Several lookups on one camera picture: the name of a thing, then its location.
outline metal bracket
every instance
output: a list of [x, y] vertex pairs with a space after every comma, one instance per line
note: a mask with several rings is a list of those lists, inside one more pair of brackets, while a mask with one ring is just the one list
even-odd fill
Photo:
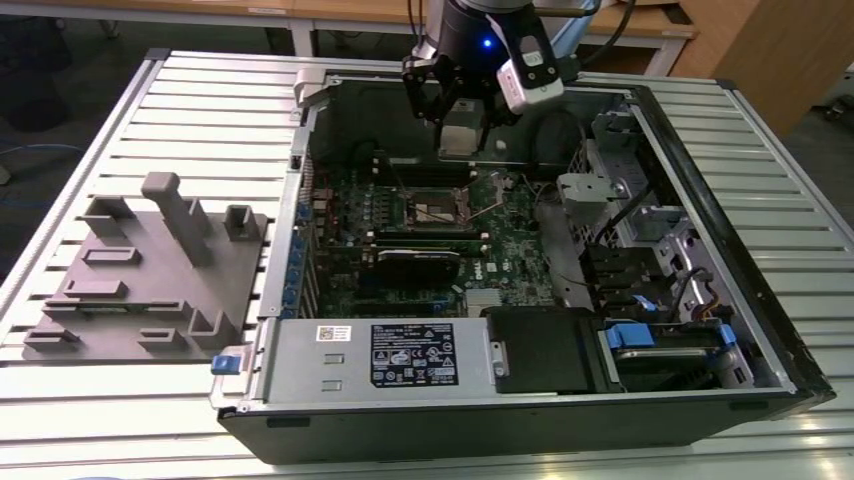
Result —
[[326, 68], [303, 68], [297, 72], [294, 97], [297, 105], [307, 108], [321, 101], [326, 89]]

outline cable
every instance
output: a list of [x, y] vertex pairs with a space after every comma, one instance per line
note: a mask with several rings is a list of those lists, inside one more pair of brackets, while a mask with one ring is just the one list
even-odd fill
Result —
[[600, 60], [600, 58], [602, 58], [602, 55], [605, 55], [605, 53], [612, 49], [612, 47], [617, 43], [617, 40], [620, 40], [620, 37], [622, 37], [624, 31], [629, 26], [629, 20], [632, 19], [632, 14], [636, 11], [636, 3], [638, 3], [637, 0], [626, 0], [626, 10], [624, 11], [624, 19], [620, 21], [617, 30], [614, 30], [614, 34], [612, 34], [612, 38], [609, 38], [608, 42], [605, 42], [605, 44], [597, 49], [597, 51], [593, 52], [593, 54], [581, 61], [582, 67], [589, 66], [593, 62]]
[[425, 43], [425, 0], [418, 0], [418, 46], [421, 47], [424, 43]]
[[597, 236], [593, 239], [593, 243], [600, 243], [609, 229], [614, 228], [617, 224], [621, 222], [621, 220], [626, 217], [626, 215], [629, 215], [632, 211], [636, 208], [638, 208], [638, 205], [641, 205], [641, 202], [652, 192], [653, 192], [653, 184], [648, 183], [646, 186], [644, 187], [644, 190], [641, 190], [638, 194], [634, 197], [632, 197], [629, 202], [626, 202], [624, 209], [617, 213], [617, 215], [614, 215], [614, 217], [608, 221], [602, 229], [597, 232]]
[[357, 32], [357, 33], [345, 33], [343, 31], [338, 31], [338, 30], [330, 30], [330, 34], [337, 37], [337, 38], [349, 38], [349, 39], [354, 39], [354, 38], [359, 38], [362, 36], [365, 32]]
[[718, 305], [721, 305], [721, 295], [718, 295], [718, 292], [716, 291], [716, 289], [712, 288], [712, 281], [704, 282], [704, 287], [706, 288], [706, 291], [712, 295], [712, 299], [705, 305], [700, 306], [697, 314], [694, 315], [694, 318], [698, 320], [706, 319], [712, 311], [714, 310], [714, 308]]
[[582, 287], [592, 286], [589, 283], [581, 282], [578, 280], [573, 280], [566, 275], [564, 275], [558, 270], [556, 270], [556, 268], [552, 266], [552, 259], [546, 255], [544, 255], [544, 259], [546, 260], [546, 265], [549, 265], [549, 271], [556, 272], [556, 275], [558, 275], [564, 280], [566, 280], [570, 283], [574, 283], [576, 285], [581, 285]]
[[62, 143], [34, 143], [33, 145], [19, 145], [0, 152], [0, 155], [6, 155], [7, 153], [18, 152], [19, 150], [74, 150], [79, 153], [83, 153], [85, 150], [81, 147], [75, 147], [74, 145], [66, 145]]
[[682, 302], [682, 297], [685, 295], [685, 290], [689, 288], [689, 283], [692, 283], [692, 278], [698, 273], [706, 272], [709, 274], [709, 270], [706, 267], [694, 267], [689, 270], [689, 273], [680, 280], [680, 286], [677, 287], [677, 294], [673, 296], [673, 303], [670, 304], [670, 312], [668, 313], [668, 323], [673, 323], [677, 319], [677, 315], [680, 313], [680, 303]]
[[413, 36], [416, 37], [416, 45], [421, 45], [421, 36], [416, 30], [416, 18], [413, 17], [413, 0], [406, 0], [406, 11], [410, 14], [410, 29], [413, 30]]

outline metal slatted surface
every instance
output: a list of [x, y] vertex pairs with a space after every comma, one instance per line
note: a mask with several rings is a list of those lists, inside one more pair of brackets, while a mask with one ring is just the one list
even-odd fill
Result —
[[[207, 404], [206, 365], [15, 366], [42, 299], [59, 286], [89, 228], [75, 220], [89, 197], [130, 195], [143, 176], [173, 170], [182, 192], [222, 212], [249, 203], [275, 218], [295, 122], [293, 84], [306, 64], [396, 72], [397, 64], [286, 61], [273, 56], [174, 52], [143, 75], [142, 92], [95, 147], [93, 171], [70, 199], [47, 250], [34, 257], [13, 296], [0, 334], [0, 469], [5, 478], [290, 476], [366, 478], [701, 478], [841, 479], [854, 470], [854, 256], [851, 234], [825, 210], [803, 172], [776, 149], [738, 98], [704, 80], [589, 75], [654, 90], [733, 224], [840, 393], [812, 412], [742, 425], [688, 448], [576, 455], [460, 459], [401, 464], [277, 468], [253, 458], [219, 427]], [[265, 281], [263, 253], [254, 291]], [[255, 334], [258, 301], [245, 338]], [[243, 378], [230, 378], [238, 393]]]

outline table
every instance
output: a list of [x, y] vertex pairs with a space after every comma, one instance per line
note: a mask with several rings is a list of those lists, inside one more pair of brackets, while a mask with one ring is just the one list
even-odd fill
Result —
[[[808, 414], [741, 425], [684, 448], [273, 467], [217, 423], [207, 365], [22, 364], [26, 331], [89, 234], [77, 215], [91, 195], [135, 195], [133, 207], [154, 210], [139, 198], [143, 177], [171, 170], [186, 177], [182, 193], [201, 197], [206, 211], [247, 203], [277, 218], [301, 118], [293, 85], [306, 66], [400, 68], [396, 62], [202, 52], [157, 54], [143, 62], [0, 288], [5, 478], [847, 478], [854, 471], [854, 232], [742, 95], [710, 80], [585, 74], [590, 82], [644, 83], [656, 93], [840, 394]], [[235, 90], [235, 83], [246, 88]], [[271, 135], [247, 141], [247, 127]], [[258, 314], [254, 301], [247, 340]], [[241, 392], [245, 381], [230, 377], [226, 392]]]
[[[620, 24], [624, 8], [624, 5], [613, 5], [602, 9], [582, 43], [601, 45], [608, 41]], [[0, 12], [98, 20], [287, 28], [294, 35], [295, 53], [302, 57], [317, 53], [315, 32], [319, 30], [397, 34], [412, 31], [405, 0], [0, 0]], [[546, 23], [552, 25], [549, 30], [554, 34], [564, 20], [548, 19]], [[646, 74], [666, 76], [686, 41], [696, 35], [696, 27], [673, 24], [661, 9], [638, 8], [617, 45], [654, 49], [657, 53]]]

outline blue latch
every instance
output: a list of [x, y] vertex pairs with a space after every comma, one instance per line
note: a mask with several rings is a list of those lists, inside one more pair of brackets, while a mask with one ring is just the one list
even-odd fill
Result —
[[618, 323], [605, 331], [605, 336], [612, 349], [656, 346], [653, 332], [644, 323]]
[[721, 332], [721, 339], [724, 340], [724, 344], [728, 347], [736, 345], [736, 332], [733, 331], [733, 327], [730, 327], [725, 323], [718, 327], [718, 332]]
[[211, 360], [211, 373], [214, 375], [239, 375], [241, 356], [215, 355], [214, 359]]

